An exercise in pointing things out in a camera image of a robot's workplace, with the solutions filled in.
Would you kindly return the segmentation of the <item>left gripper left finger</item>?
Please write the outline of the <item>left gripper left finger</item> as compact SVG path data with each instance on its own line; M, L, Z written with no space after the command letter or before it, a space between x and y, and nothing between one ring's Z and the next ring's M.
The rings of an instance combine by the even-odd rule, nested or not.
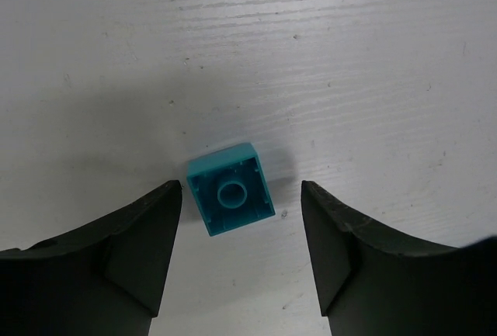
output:
M168 181L27 249L1 253L3 335L146 335L158 316L182 209Z

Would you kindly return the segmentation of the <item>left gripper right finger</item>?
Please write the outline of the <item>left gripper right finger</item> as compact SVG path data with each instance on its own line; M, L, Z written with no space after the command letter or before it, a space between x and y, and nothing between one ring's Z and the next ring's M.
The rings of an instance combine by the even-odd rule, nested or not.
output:
M462 248L395 230L312 181L301 210L334 335L494 335L496 239Z

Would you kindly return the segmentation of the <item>teal square lego brick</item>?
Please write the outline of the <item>teal square lego brick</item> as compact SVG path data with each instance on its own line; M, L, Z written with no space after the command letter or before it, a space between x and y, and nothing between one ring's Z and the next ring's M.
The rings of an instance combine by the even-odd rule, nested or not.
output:
M186 180L211 237L276 214L259 156L250 143L189 161Z

